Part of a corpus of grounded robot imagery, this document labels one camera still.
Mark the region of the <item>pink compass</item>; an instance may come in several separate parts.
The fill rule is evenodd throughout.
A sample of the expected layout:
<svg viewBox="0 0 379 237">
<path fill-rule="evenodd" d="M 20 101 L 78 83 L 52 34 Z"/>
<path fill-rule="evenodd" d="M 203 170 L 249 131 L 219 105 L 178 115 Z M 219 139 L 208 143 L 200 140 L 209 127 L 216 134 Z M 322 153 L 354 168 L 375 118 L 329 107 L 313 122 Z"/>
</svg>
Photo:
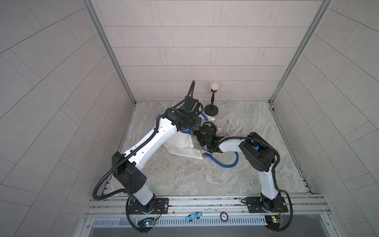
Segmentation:
<svg viewBox="0 0 379 237">
<path fill-rule="evenodd" d="M 230 134 L 230 137 L 240 136 L 243 131 L 244 131 L 244 129 L 240 127 L 238 129 L 236 129 L 234 132 L 232 132 Z"/>
</svg>

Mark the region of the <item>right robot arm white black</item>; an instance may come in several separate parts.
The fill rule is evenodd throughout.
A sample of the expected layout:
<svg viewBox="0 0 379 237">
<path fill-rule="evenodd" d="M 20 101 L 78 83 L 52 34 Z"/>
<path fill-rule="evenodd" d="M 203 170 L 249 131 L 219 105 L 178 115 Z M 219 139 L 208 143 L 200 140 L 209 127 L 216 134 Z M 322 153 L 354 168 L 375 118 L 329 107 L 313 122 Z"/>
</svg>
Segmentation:
<svg viewBox="0 0 379 237">
<path fill-rule="evenodd" d="M 267 212 L 274 212 L 282 204 L 281 193 L 278 188 L 275 169 L 280 163 L 280 155 L 268 142 L 255 132 L 247 136 L 222 137 L 216 135 L 216 126 L 205 122 L 199 130 L 192 134 L 196 136 L 200 146 L 206 151 L 204 156 L 209 157 L 219 166 L 232 168 L 237 165 L 239 153 L 243 153 L 249 164 L 259 173 L 261 182 L 261 199 L 258 207 Z M 212 156 L 213 153 L 236 153 L 236 161 L 226 165 Z"/>
</svg>

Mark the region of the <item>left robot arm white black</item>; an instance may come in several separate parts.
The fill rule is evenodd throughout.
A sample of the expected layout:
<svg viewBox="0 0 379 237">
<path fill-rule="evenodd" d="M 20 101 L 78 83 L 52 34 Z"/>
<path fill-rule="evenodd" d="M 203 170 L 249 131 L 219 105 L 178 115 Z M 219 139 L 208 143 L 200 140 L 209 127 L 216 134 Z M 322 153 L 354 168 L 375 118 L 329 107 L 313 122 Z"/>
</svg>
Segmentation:
<svg viewBox="0 0 379 237">
<path fill-rule="evenodd" d="M 186 97 L 178 104 L 157 116 L 154 128 L 135 146 L 125 153 L 116 152 L 112 156 L 112 168 L 96 184 L 92 198 L 104 200 L 119 193 L 126 193 L 138 202 L 143 212 L 154 209 L 156 196 L 146 185 L 147 177 L 141 172 L 149 158 L 170 137 L 180 130 L 198 131 L 201 126 L 199 115 L 203 111 L 202 104 L 193 98 L 195 81 L 191 82 Z M 100 195 L 98 191 L 109 176 L 115 176 L 123 189 Z"/>
</svg>

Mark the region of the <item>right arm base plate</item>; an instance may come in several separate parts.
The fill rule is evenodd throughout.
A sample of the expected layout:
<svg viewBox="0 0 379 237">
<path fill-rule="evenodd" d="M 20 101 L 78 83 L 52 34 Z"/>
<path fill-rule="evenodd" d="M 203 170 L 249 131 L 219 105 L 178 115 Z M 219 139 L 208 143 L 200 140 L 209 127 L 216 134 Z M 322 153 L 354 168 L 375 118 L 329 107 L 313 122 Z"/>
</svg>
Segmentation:
<svg viewBox="0 0 379 237">
<path fill-rule="evenodd" d="M 289 211 L 285 199 L 281 196 L 273 200 L 265 196 L 246 197 L 241 202 L 247 205 L 249 213 L 286 213 Z"/>
</svg>

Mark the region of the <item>white canvas Doraemon bag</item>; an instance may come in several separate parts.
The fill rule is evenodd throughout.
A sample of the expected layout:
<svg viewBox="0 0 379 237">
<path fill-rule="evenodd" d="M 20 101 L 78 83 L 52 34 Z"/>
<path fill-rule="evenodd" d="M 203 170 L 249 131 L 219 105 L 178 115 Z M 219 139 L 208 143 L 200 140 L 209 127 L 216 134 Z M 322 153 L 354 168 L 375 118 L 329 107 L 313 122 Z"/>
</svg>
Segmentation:
<svg viewBox="0 0 379 237">
<path fill-rule="evenodd" d="M 230 165 L 221 163 L 208 152 L 203 153 L 201 151 L 202 147 L 197 142 L 197 139 L 194 138 L 193 141 L 193 133 L 190 129 L 180 130 L 179 132 L 175 133 L 175 135 L 171 136 L 163 143 L 163 146 L 172 155 L 194 158 L 197 160 L 203 160 L 203 157 L 205 156 L 223 168 L 232 168 L 236 166 L 239 161 L 239 155 L 237 152 L 235 152 L 236 159 L 234 163 Z"/>
</svg>

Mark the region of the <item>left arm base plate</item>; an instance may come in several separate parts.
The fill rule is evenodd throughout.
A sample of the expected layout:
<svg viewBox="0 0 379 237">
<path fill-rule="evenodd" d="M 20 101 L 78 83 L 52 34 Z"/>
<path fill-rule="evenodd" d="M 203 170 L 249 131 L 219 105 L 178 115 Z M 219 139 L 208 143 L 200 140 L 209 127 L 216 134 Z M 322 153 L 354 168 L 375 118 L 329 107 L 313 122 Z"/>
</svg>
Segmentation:
<svg viewBox="0 0 379 237">
<path fill-rule="evenodd" d="M 136 199 L 131 199 L 127 204 L 127 212 L 129 214 L 167 214 L 169 206 L 168 198 L 153 198 L 148 204 L 142 205 Z"/>
</svg>

